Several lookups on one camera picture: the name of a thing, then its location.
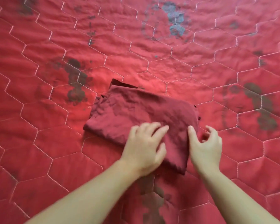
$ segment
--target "red fabric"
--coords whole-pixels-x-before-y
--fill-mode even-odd
[[[189,157],[187,127],[192,125],[198,131],[195,106],[169,96],[132,88],[128,84],[120,85],[123,84],[113,80],[108,93],[96,98],[84,130],[124,145],[134,125],[143,122],[169,125],[169,131],[163,138],[167,149],[164,163],[185,174]]]

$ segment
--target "dark red fabric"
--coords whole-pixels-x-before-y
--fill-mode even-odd
[[[185,174],[189,157],[187,127],[192,125],[198,131],[198,112],[194,105],[112,82],[107,94],[96,98],[83,129],[124,145],[134,125],[143,122],[169,125],[163,138],[167,149],[164,162]]]

